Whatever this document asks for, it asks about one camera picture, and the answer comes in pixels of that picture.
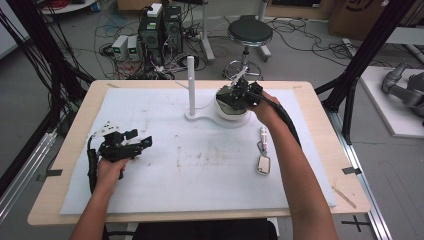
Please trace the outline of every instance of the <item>gray floor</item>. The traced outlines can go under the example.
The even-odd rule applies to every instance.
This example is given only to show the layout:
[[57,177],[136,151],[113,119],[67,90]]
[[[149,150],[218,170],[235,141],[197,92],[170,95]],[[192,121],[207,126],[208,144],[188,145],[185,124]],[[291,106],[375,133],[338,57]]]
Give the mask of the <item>gray floor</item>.
[[[136,21],[137,16],[124,16],[116,11],[93,14],[83,10],[61,15],[63,30],[76,50],[78,61],[96,79],[106,79],[106,77],[92,51],[98,51],[98,48],[104,43],[113,42],[113,38],[95,37],[94,30],[100,27],[98,34],[103,34],[106,29],[106,27],[102,27],[103,25],[122,26]],[[222,23],[225,23],[223,18],[211,20],[209,29]],[[306,31],[321,38],[320,46],[327,47],[330,43],[341,43],[341,38],[328,35],[326,23],[308,21],[306,25]],[[220,25],[211,35],[224,36],[227,26],[226,24]],[[137,24],[130,24],[128,27],[136,29]],[[122,30],[122,34],[132,31],[126,28]],[[306,37],[301,32],[284,33],[283,36],[288,44],[296,48],[310,50],[314,43],[314,39]],[[240,58],[241,46],[221,38],[210,38],[210,42],[216,61],[207,65],[204,70],[196,72],[197,80],[223,79],[222,69],[224,66],[231,60]],[[360,42],[354,42],[354,44],[359,46]],[[309,81],[314,87],[318,87],[336,78],[345,69],[345,66],[316,56],[310,51],[289,48],[277,34],[274,34],[268,47],[273,56],[266,63],[256,51],[252,51],[250,54],[251,60],[257,63],[264,72],[265,80]],[[330,51],[323,51],[319,54],[343,65],[349,63],[348,59],[338,59]],[[98,58],[104,71],[112,72],[108,60],[101,56]],[[396,65],[402,59],[407,59],[413,67],[421,67],[421,64],[408,53],[398,50],[392,45],[385,46],[376,59],[392,65]],[[178,73],[176,77],[185,79],[185,74]],[[0,61],[0,96],[2,112],[0,115],[2,121],[0,173],[3,174],[47,113],[48,106],[46,90],[23,54],[18,50]],[[424,237],[422,228],[424,225],[424,193],[420,183],[424,182],[424,149],[422,148],[424,140],[392,137],[363,87],[358,84],[352,141],[361,161],[363,172],[368,178],[393,239],[422,239]],[[62,139],[59,138],[51,153],[46,157],[15,206],[0,225],[1,239],[63,239],[69,237],[73,226],[33,227],[26,221],[43,184],[36,181],[36,176],[44,173],[55,152],[60,148],[61,142]],[[369,222],[365,215],[356,217],[359,222]],[[340,239],[375,238],[368,225],[361,225],[360,228],[357,228],[356,225],[342,223],[342,221],[353,222],[354,216],[352,215],[337,215],[334,216],[334,221]],[[279,218],[278,222],[280,239],[291,239],[290,218]],[[124,227],[122,224],[112,226],[113,229]]]

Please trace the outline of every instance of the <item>chrome stool base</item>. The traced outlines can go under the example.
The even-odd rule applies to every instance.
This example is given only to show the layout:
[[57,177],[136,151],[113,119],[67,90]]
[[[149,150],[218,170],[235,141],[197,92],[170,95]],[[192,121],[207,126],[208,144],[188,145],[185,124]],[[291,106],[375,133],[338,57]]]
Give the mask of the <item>chrome stool base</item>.
[[[262,71],[259,68],[258,65],[252,63],[252,62],[247,62],[247,71],[246,73],[243,75],[244,79],[247,81],[262,81],[263,80],[263,76],[262,76]],[[235,60],[230,62],[229,64],[227,64],[227,66],[225,66],[223,73],[223,76],[229,80],[233,80],[236,75],[243,69],[243,62],[239,61],[239,60]]]

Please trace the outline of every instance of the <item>black metal pole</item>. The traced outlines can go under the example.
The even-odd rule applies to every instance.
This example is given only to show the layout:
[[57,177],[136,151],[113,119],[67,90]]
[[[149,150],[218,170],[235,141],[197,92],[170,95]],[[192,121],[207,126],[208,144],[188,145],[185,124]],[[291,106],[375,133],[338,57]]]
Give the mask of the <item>black metal pole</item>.
[[350,127],[356,84],[414,2],[414,0],[391,0],[344,73],[330,83],[315,89],[315,92],[320,94],[333,88],[329,97],[323,101],[323,106],[333,112],[337,112],[340,104],[347,98],[342,133],[349,144],[351,144]]

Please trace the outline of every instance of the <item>cardboard box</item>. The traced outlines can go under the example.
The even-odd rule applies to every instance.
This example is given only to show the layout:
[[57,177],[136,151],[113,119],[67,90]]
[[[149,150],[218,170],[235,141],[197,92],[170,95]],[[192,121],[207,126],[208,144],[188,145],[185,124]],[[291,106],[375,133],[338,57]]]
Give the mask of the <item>cardboard box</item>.
[[162,3],[161,0],[117,0],[117,2],[119,10],[141,10],[146,6],[152,6],[153,3]]
[[330,34],[364,40],[384,10],[381,3],[382,0],[337,1],[328,21]]

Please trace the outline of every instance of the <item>white stand base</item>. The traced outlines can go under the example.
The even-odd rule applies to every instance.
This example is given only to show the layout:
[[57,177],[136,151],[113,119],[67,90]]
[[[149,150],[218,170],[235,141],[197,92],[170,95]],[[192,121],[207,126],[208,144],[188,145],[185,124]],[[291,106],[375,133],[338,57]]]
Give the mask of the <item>white stand base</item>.
[[213,99],[206,107],[196,108],[196,113],[192,116],[190,115],[190,109],[188,109],[184,115],[189,121],[197,121],[200,119],[210,120],[215,122],[221,127],[224,128],[239,128],[244,126],[250,119],[250,111],[247,111],[243,115],[239,115],[240,118],[237,120],[227,120],[218,115],[215,109],[215,99]]

